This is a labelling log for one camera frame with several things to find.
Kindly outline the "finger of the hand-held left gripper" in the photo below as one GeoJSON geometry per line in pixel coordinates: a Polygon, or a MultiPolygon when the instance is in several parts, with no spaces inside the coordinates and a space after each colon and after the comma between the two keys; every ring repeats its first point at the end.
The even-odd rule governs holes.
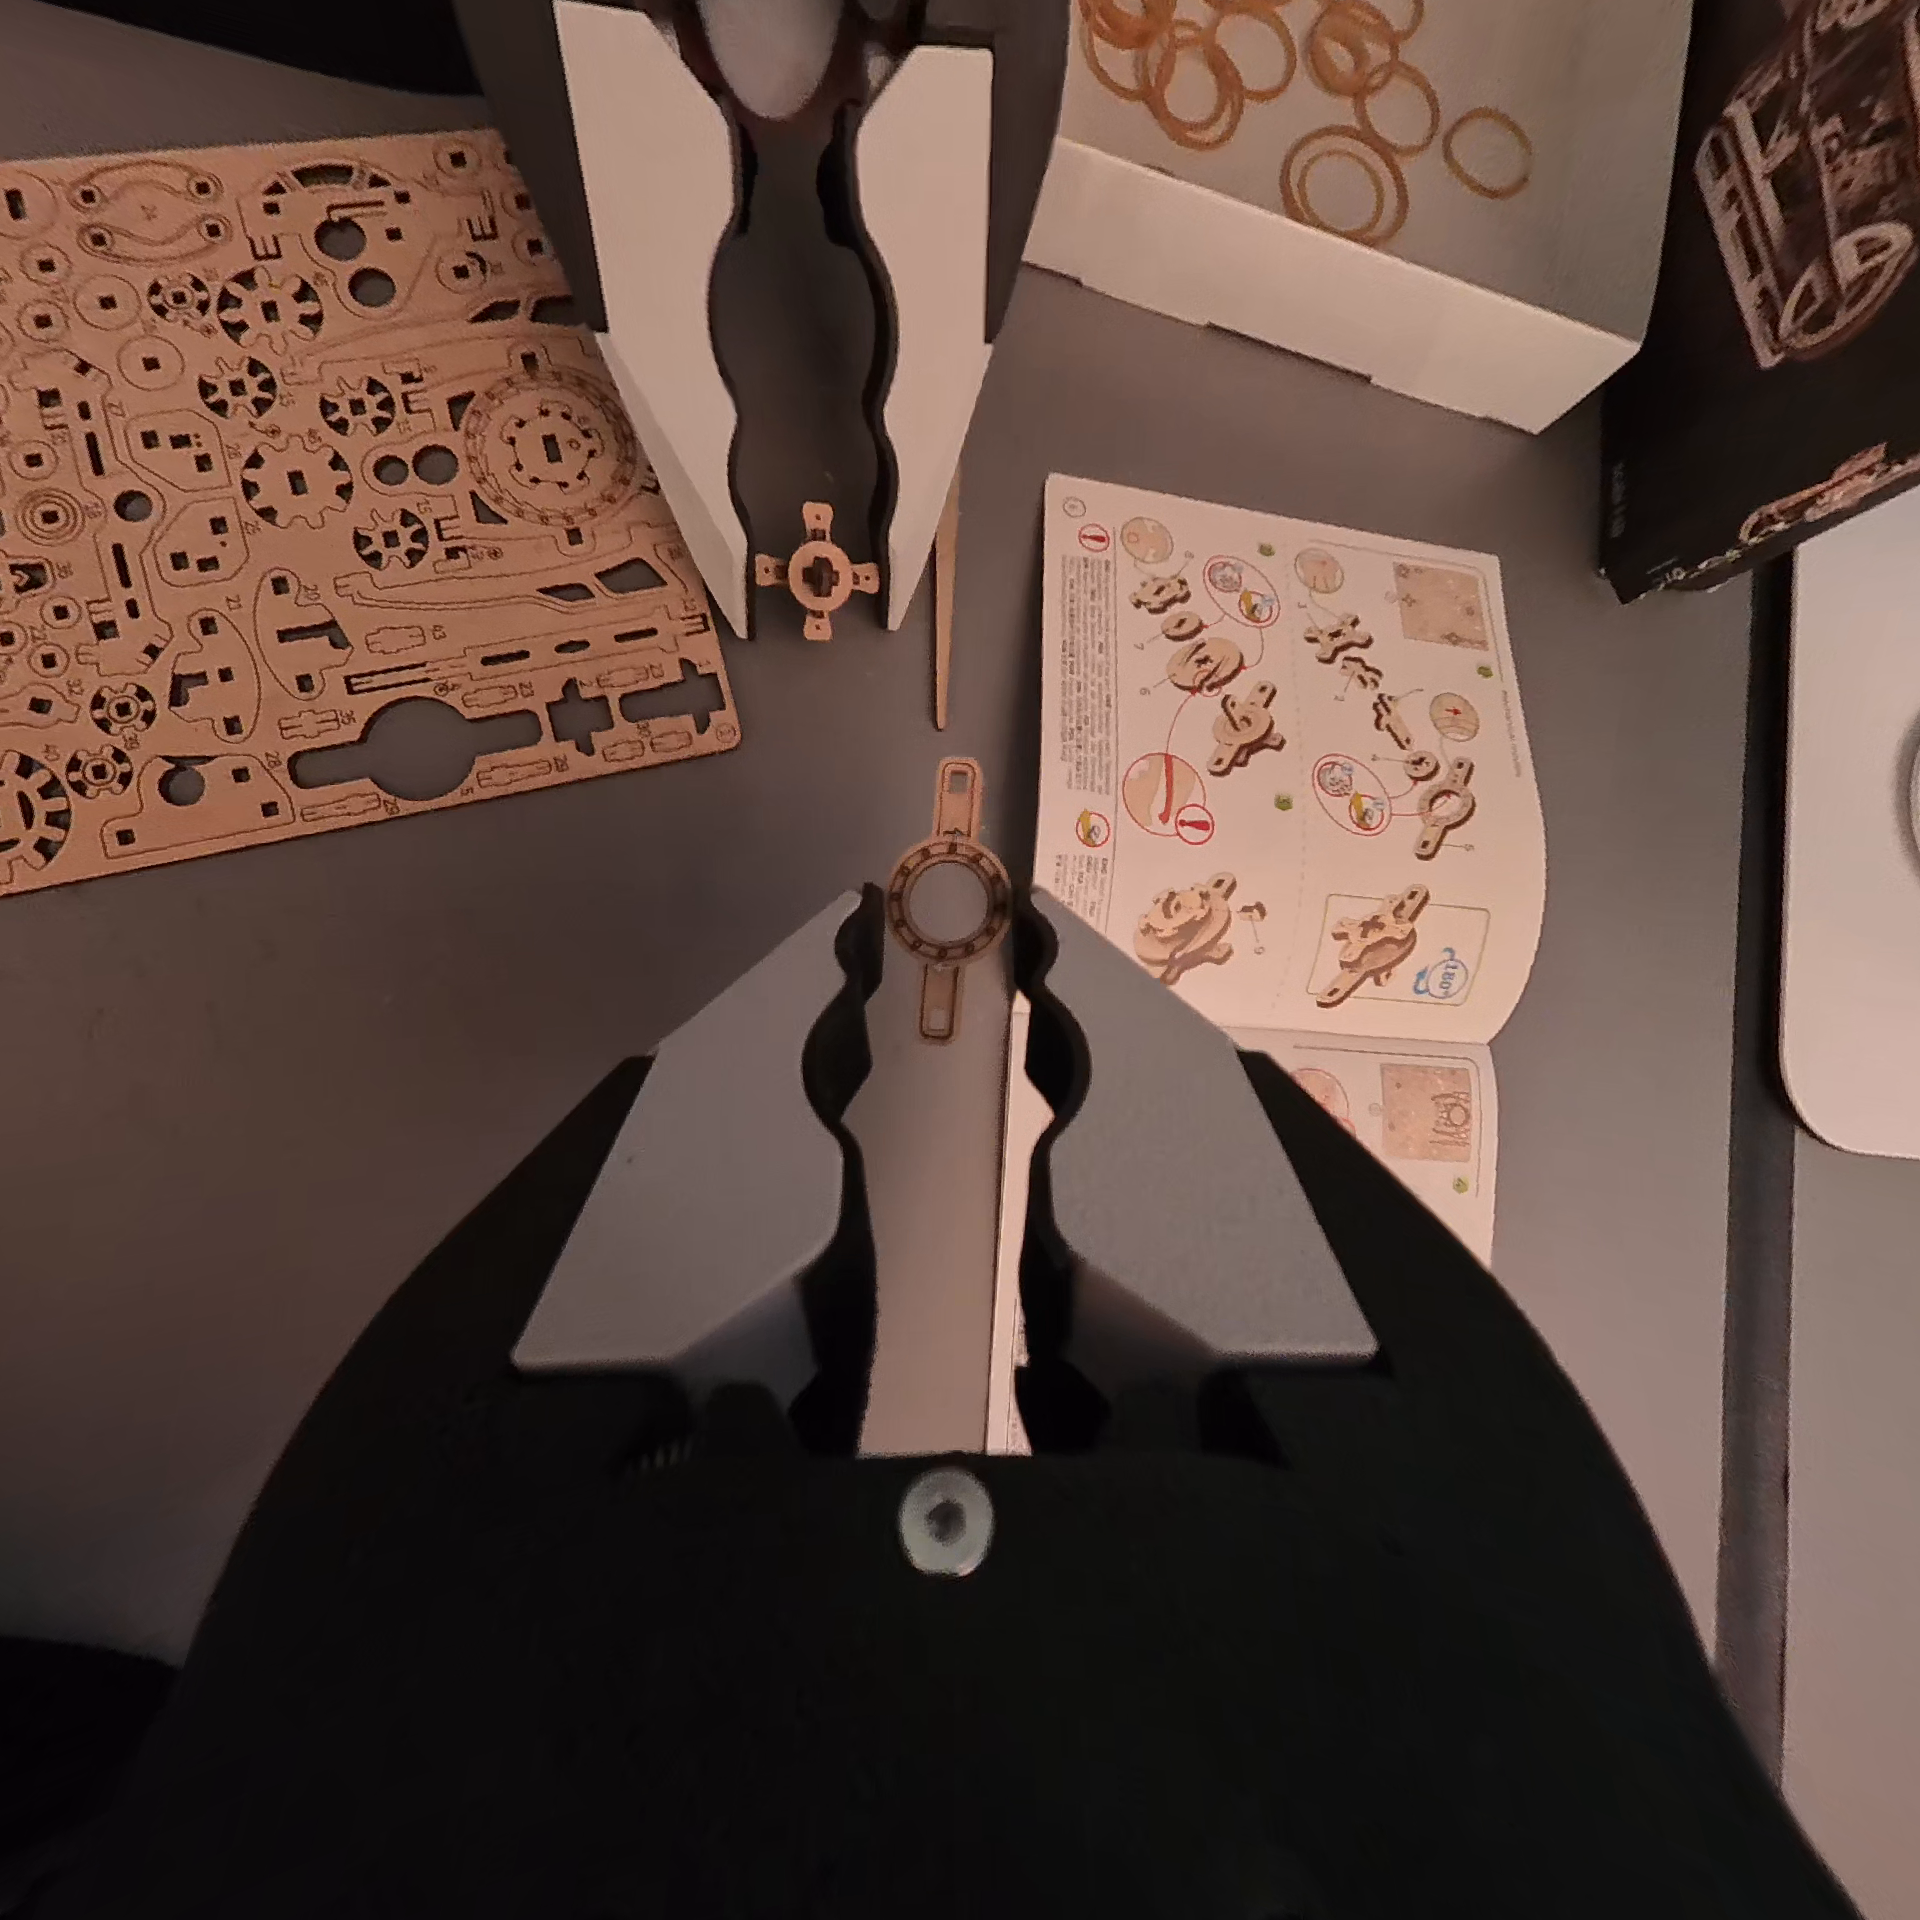
{"type": "Polygon", "coordinates": [[[920,583],[991,346],[987,236],[991,52],[911,49],[852,140],[854,205],[881,270],[892,368],[879,430],[894,456],[885,623],[920,583]]]}
{"type": "Polygon", "coordinates": [[[735,501],[735,398],[713,343],[713,266],[740,204],[729,95],[680,26],[643,9],[556,5],[606,322],[604,356],[693,564],[751,634],[751,541],[735,501]]]}

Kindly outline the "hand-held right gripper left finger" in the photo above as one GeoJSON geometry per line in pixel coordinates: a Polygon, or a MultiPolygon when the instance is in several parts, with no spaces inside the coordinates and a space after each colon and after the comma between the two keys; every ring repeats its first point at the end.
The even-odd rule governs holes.
{"type": "Polygon", "coordinates": [[[766,1388],[854,1454],[878,1282],[848,1105],[872,1069],[885,913],[863,884],[655,1049],[518,1336],[523,1374],[766,1388]]]}

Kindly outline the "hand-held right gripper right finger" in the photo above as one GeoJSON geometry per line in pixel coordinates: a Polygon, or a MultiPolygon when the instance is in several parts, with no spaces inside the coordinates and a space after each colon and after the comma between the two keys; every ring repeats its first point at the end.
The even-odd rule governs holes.
{"type": "Polygon", "coordinates": [[[1096,1445],[1121,1398],[1379,1353],[1230,1034],[1043,888],[1014,924],[1031,1149],[1014,1400],[1035,1454],[1096,1445]]]}

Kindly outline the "wooden cross part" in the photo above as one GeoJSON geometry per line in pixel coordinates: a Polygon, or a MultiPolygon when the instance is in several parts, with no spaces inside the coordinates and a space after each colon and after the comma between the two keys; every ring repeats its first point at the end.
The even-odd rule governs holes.
{"type": "Polygon", "coordinates": [[[879,591],[879,566],[856,562],[832,537],[835,512],[823,501],[803,502],[803,540],[785,556],[756,553],[751,583],[780,586],[803,610],[803,634],[814,642],[832,640],[832,616],[856,594],[879,591]]]}

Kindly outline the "wooden ring lever part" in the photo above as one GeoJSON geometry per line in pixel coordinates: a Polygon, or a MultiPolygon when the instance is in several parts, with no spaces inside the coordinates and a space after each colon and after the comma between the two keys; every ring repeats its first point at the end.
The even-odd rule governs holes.
{"type": "Polygon", "coordinates": [[[931,834],[899,856],[881,901],[888,932],[920,966],[918,1037],[951,1044],[966,970],[1001,943],[1014,901],[1007,871],[977,834],[984,781],[975,758],[942,758],[934,789],[931,834]],[[916,892],[934,873],[961,874],[975,892],[958,930],[931,927],[913,906],[916,892]]]}

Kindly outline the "wooden parts sheet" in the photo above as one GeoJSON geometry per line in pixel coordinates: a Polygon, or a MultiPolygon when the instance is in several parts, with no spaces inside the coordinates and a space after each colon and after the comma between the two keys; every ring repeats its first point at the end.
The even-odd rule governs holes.
{"type": "Polygon", "coordinates": [[[1,174],[5,896],[727,751],[499,132],[1,174]]]}

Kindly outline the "pile of rubber bands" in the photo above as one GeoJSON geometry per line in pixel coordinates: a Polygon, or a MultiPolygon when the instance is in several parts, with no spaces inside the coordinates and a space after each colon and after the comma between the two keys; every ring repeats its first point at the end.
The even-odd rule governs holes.
{"type": "Polygon", "coordinates": [[[1528,190],[1533,143],[1495,102],[1448,109],[1407,57],[1425,5],[1081,1],[1083,70],[1174,152],[1216,156],[1299,88],[1310,124],[1270,161],[1280,213],[1385,249],[1412,208],[1407,166],[1437,156],[1476,201],[1528,190]]]}

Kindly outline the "thin wooden stick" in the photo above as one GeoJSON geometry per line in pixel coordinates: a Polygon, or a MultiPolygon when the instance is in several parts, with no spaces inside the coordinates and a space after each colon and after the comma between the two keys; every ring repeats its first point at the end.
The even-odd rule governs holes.
{"type": "Polygon", "coordinates": [[[955,607],[955,562],[958,562],[958,521],[961,502],[961,473],[955,465],[942,513],[934,526],[931,548],[933,574],[933,612],[931,612],[931,717],[933,727],[945,732],[948,700],[951,700],[951,657],[953,657],[953,607],[955,607]]]}

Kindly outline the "white cardboard box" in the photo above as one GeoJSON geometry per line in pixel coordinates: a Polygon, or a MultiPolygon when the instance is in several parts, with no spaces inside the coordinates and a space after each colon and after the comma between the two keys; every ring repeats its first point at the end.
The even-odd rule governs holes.
{"type": "Polygon", "coordinates": [[[1641,346],[1688,49],[1686,1],[1425,5],[1407,57],[1448,109],[1499,105],[1533,143],[1491,204],[1428,152],[1383,249],[1280,213],[1270,161],[1302,93],[1216,156],[1169,151],[1083,70],[1070,7],[1060,135],[1025,257],[1174,320],[1213,325],[1464,416],[1540,430],[1641,346]]]}

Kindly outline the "small instruction booklet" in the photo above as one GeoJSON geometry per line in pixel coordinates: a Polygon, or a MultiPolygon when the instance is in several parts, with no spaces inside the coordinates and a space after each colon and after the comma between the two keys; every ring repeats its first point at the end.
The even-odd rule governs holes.
{"type": "Polygon", "coordinates": [[[1545,810],[1493,558],[1054,473],[1035,880],[1481,1262],[1545,810]]]}

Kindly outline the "white stand base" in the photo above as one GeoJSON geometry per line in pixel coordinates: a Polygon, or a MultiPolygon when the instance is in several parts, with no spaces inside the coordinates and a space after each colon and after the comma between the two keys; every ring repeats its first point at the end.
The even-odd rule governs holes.
{"type": "Polygon", "coordinates": [[[1783,1015],[1787,1095],[1837,1149],[1918,1156],[1915,495],[1791,566],[1783,1015]]]}

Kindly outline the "black printed box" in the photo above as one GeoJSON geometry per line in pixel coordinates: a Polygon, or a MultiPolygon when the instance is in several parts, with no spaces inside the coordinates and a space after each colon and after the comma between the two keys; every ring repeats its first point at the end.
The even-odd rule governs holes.
{"type": "Polygon", "coordinates": [[[1915,1],[1693,7],[1659,278],[1600,456],[1625,602],[1915,486],[1915,1]]]}

